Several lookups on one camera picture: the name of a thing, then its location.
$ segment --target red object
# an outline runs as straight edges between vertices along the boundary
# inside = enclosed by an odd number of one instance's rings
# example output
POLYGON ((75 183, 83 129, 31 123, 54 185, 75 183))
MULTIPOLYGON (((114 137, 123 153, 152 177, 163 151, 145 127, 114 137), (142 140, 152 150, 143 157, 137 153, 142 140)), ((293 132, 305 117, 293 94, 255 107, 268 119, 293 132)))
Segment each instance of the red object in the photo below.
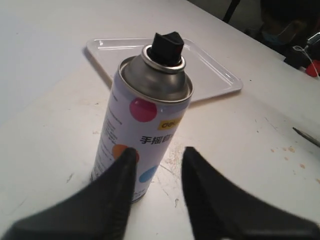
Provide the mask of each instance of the red object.
POLYGON ((312 64, 310 64, 306 68, 305 73, 308 74, 311 77, 317 77, 318 74, 320 73, 320 61, 319 60, 313 60, 312 62, 314 64, 315 68, 314 68, 314 66, 312 64))

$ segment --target white table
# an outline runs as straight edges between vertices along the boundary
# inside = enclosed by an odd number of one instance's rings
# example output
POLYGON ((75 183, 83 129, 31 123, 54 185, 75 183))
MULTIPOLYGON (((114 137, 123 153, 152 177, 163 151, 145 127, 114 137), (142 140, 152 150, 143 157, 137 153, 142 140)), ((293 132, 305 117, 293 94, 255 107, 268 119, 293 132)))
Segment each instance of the white table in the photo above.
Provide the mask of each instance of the white table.
MULTIPOLYGON (((320 137, 320 82, 283 56, 185 0, 7 0, 1 7, 78 51, 95 37, 178 31, 243 81, 240 94, 187 111, 163 160, 174 174, 158 169, 132 207, 126 239, 193 239, 180 183, 185 146, 255 196, 320 223, 320 148, 292 130, 320 137)), ((109 89, 80 58, 0 127, 0 233, 88 184, 109 89)))

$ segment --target plastic tray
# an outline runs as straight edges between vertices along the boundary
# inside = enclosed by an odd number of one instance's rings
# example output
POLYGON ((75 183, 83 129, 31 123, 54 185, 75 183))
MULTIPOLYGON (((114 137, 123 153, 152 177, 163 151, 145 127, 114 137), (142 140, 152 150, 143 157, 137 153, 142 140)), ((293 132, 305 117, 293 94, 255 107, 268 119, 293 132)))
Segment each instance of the plastic tray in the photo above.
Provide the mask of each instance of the plastic tray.
MULTIPOLYGON (((182 55, 186 60, 185 72, 194 84, 191 101, 196 102, 240 91, 242 81, 220 65, 194 42, 183 39, 182 55)), ((141 53, 151 38, 92 39, 86 47, 96 62, 113 79, 119 63, 141 53)))

